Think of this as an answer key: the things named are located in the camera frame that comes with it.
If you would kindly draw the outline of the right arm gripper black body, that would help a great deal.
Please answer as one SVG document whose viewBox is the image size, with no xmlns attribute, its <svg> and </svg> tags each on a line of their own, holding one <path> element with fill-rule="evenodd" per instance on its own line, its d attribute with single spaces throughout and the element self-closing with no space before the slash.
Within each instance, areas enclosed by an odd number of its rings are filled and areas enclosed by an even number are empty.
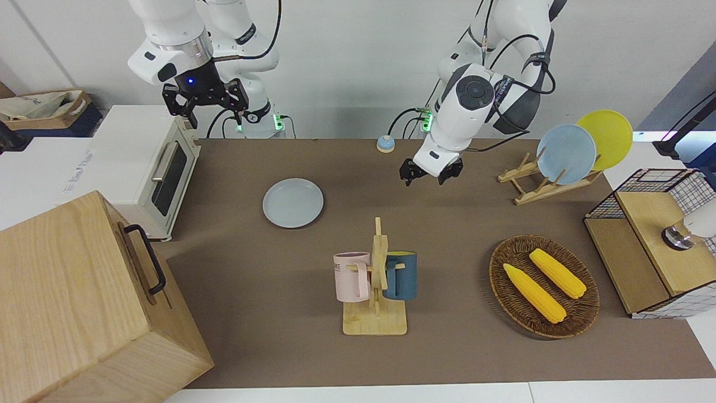
<svg viewBox="0 0 716 403">
<path fill-rule="evenodd" d="M 215 62 L 185 71 L 176 76 L 177 94 L 187 101 L 197 99 L 197 105 L 219 105 L 226 100 L 226 89 Z"/>
</svg>

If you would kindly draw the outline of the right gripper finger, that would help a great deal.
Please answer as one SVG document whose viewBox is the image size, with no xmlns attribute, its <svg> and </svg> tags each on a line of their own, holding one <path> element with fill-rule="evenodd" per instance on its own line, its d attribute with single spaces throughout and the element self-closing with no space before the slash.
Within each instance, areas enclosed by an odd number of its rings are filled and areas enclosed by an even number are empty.
<svg viewBox="0 0 716 403">
<path fill-rule="evenodd" d="M 239 78 L 230 80 L 225 85 L 225 105 L 223 107 L 233 113 L 238 126 L 242 125 L 242 118 L 246 110 L 248 110 L 248 95 L 243 83 Z"/>
<path fill-rule="evenodd" d="M 180 104 L 177 102 L 177 97 L 179 97 L 180 94 L 181 89 L 179 89 L 177 85 L 163 85 L 164 104 L 166 104 L 169 114 L 181 117 L 184 121 L 189 123 L 190 128 L 197 129 L 199 122 L 194 115 L 194 108 L 197 107 L 199 99 L 190 96 L 184 104 Z"/>
</svg>

